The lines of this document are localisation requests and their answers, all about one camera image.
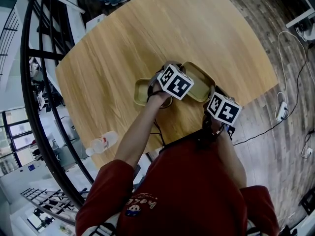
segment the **sleeve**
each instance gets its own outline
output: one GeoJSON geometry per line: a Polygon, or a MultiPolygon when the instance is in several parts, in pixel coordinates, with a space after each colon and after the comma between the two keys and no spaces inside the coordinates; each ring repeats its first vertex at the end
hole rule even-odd
{"type": "Polygon", "coordinates": [[[76,234],[99,226],[120,212],[132,193],[133,167],[114,160],[98,172],[86,201],[76,215],[76,234]]]}
{"type": "Polygon", "coordinates": [[[268,236],[279,235],[280,229],[268,189],[252,186],[240,190],[247,205],[248,219],[268,236]]]}

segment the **cartoon logo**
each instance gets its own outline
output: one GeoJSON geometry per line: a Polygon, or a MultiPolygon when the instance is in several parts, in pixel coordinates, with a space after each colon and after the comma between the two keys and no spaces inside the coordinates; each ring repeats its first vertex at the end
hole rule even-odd
{"type": "Polygon", "coordinates": [[[128,217],[137,216],[140,213],[140,206],[133,205],[127,208],[125,215],[128,217]]]}

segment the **window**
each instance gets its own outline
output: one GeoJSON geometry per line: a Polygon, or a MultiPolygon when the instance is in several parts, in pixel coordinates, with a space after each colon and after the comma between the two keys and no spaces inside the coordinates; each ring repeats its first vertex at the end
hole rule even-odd
{"type": "Polygon", "coordinates": [[[25,108],[0,114],[0,177],[32,161],[34,135],[25,108]]]}

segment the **black and white marker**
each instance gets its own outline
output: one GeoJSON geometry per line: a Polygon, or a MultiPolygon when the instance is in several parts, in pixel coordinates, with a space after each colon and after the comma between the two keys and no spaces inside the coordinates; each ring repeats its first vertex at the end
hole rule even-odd
{"type": "Polygon", "coordinates": [[[193,80],[179,70],[176,65],[169,65],[157,77],[163,91],[181,100],[193,86],[193,80]]]}
{"type": "Polygon", "coordinates": [[[207,111],[214,119],[220,120],[228,125],[233,125],[242,107],[239,106],[231,98],[225,97],[217,92],[212,95],[212,98],[207,107],[207,111]]]}

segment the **red shirt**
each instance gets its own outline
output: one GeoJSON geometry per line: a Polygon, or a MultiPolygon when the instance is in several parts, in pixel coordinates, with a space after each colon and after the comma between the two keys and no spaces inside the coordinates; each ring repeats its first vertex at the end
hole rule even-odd
{"type": "Polygon", "coordinates": [[[279,234],[268,190],[239,190],[212,144],[186,140],[166,149],[132,194],[133,168],[120,160],[103,166],[76,217],[76,233],[121,212],[116,235],[246,235],[248,219],[269,236],[279,234]]]}

